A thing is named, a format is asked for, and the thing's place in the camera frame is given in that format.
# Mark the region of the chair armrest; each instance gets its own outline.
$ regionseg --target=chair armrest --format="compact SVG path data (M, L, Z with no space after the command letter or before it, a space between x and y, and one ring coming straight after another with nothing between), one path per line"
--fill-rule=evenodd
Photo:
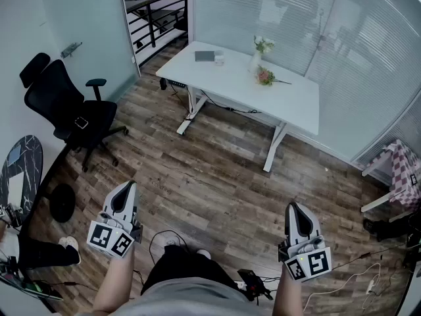
M60 140L64 140L64 141L67 141L71 134L72 134L71 131L69 131L67 129L62 129L62 128L56 128L53 132L53 135L55 137L57 137Z
M107 80L104 78L94 78L93 80L89 80L86 82L85 86L87 87L103 87L107 83Z
M85 86L93 87L93 92L95 92L95 97L97 101L101 100L101 95L99 94L99 87L104 86L107 83L107 80L103 78L95 78L86 82Z

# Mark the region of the white sneaker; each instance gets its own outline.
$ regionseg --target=white sneaker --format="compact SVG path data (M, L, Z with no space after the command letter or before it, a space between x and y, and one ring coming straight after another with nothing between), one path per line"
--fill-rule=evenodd
M66 246L64 245L66 242L67 236L63 236L62 238L60 238L59 240L59 245L63 246L64 248L66 248Z
M169 236L165 239L166 246L179 246L181 244L180 239L178 236Z
M79 262L78 265L82 262L82 258L79 254L79 243L77 239L75 239L73 236L68 236L66 238L60 238L59 245L62 245L64 248L67 248L67 246L73 247L77 252L79 256Z
M209 253L207 250L198 250L196 251L196 254L202 254L206 256L208 259L211 259L211 253Z

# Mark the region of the white flowers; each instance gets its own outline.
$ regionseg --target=white flowers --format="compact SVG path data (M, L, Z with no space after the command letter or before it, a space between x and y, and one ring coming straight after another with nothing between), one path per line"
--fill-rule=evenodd
M260 51L261 54L269 53L275 47L275 41L268 38L262 38L261 36L255 36L256 50Z

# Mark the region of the checkered cloth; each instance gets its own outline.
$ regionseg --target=checkered cloth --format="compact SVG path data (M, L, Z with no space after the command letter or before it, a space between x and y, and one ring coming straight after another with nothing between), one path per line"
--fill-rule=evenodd
M392 152L392 186L389 201L399 201L402 205L415 209L421 201L421 160L401 140L395 140L367 167L378 161L387 151ZM415 185L412 185L412 174L416 177Z

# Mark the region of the black pants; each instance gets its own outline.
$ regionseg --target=black pants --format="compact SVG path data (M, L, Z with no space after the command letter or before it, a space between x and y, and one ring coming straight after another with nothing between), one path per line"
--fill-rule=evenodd
M419 233L421 230L421 212L416 212L406 217L397 219L392 223L385 221L373 222L373 232L379 240L398 238L408 233Z
M141 295L155 283L184 277L207 278L238 290L237 284L215 261L201 254L190 255L180 246L165 246L165 253L153 267Z
M78 252L71 246L64 248L51 242L42 242L18 235L20 268L69 266L79 262Z

